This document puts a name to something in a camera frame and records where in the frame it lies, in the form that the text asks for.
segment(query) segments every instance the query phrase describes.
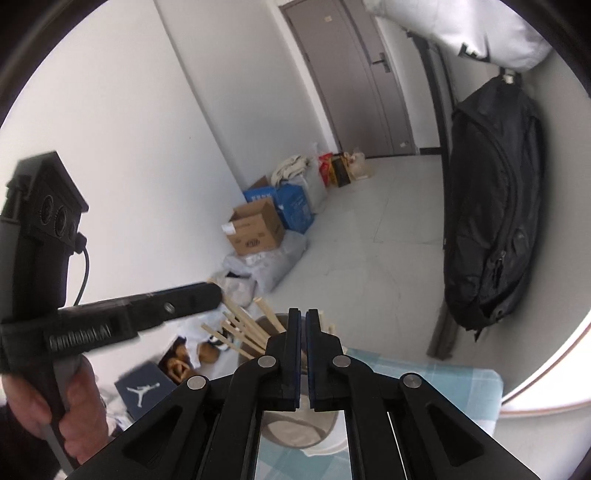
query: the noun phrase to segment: door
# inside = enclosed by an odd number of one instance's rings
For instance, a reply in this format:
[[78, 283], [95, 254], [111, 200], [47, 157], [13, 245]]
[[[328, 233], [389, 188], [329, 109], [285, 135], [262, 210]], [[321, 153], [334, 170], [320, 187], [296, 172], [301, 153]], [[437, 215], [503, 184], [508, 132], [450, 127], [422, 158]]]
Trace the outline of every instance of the door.
[[285, 16], [306, 57], [344, 151], [412, 154], [395, 72], [362, 0], [303, 0]]

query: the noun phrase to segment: white plastic bag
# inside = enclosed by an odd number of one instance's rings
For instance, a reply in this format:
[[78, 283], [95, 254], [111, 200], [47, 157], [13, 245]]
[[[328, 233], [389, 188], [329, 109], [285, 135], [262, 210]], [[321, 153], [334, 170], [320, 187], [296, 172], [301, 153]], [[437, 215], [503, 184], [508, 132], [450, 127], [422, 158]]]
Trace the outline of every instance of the white plastic bag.
[[304, 189], [306, 200], [308, 200], [308, 205], [312, 213], [324, 211], [328, 194], [326, 193], [322, 176], [320, 176], [318, 159], [309, 160], [306, 169], [302, 173], [290, 178], [287, 183], [299, 185]]
[[365, 154], [355, 151], [353, 155], [345, 154], [349, 171], [355, 180], [368, 179], [372, 175], [371, 168], [365, 160]]
[[367, 10], [460, 57], [525, 72], [552, 47], [499, 0], [363, 0]]
[[287, 230], [281, 246], [275, 250], [239, 257], [235, 253], [228, 255], [223, 267], [236, 275], [250, 275], [265, 294], [285, 277], [298, 263], [308, 246], [307, 239], [301, 233]]
[[241, 307], [248, 307], [252, 303], [252, 298], [255, 292], [256, 281], [254, 278], [234, 278], [228, 277], [229, 270], [223, 270], [213, 275], [215, 283], [217, 283], [223, 292], [230, 297], [230, 299]]

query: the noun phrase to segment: metal pin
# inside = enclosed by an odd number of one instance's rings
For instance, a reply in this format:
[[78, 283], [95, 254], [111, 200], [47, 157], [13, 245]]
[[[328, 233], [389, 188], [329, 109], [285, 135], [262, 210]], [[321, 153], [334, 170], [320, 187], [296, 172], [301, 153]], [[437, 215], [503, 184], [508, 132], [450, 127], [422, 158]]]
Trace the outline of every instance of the metal pin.
[[351, 359], [346, 355], [337, 355], [333, 358], [333, 363], [336, 367], [345, 368], [351, 364]]
[[203, 387], [205, 387], [205, 383], [205, 379], [199, 375], [195, 375], [194, 377], [191, 377], [187, 380], [187, 386], [191, 390], [201, 390]]
[[277, 360], [275, 360], [275, 357], [271, 355], [264, 355], [258, 360], [258, 364], [263, 368], [271, 368], [276, 363]]
[[415, 374], [406, 375], [403, 381], [408, 388], [418, 388], [423, 383], [421, 377]]

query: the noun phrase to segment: black cable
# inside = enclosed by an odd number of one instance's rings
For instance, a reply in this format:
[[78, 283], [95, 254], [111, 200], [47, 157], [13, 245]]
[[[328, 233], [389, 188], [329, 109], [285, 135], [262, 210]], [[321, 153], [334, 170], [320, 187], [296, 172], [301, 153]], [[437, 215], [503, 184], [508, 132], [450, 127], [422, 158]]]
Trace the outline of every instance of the black cable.
[[80, 286], [80, 291], [78, 292], [78, 296], [76, 297], [74, 305], [78, 305], [80, 303], [82, 295], [84, 294], [84, 289], [86, 288], [86, 282], [88, 282], [88, 274], [90, 273], [90, 258], [88, 257], [88, 250], [86, 247], [84, 247], [82, 252], [84, 253], [84, 259], [86, 261], [86, 269], [84, 271], [84, 280], [82, 280], [82, 285]]

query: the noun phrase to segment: jumpman logo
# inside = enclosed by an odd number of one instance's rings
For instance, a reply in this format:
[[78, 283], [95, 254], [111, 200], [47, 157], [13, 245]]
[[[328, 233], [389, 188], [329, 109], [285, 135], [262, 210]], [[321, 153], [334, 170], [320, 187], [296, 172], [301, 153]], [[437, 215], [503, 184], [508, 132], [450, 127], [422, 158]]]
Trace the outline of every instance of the jumpman logo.
[[142, 407], [142, 399], [144, 398], [144, 395], [146, 395], [146, 393], [149, 392], [150, 390], [158, 388], [159, 386], [160, 386], [160, 383], [156, 383], [154, 385], [144, 385], [143, 387], [138, 387], [138, 388], [127, 387], [127, 390], [138, 394], [138, 407], [141, 408]]

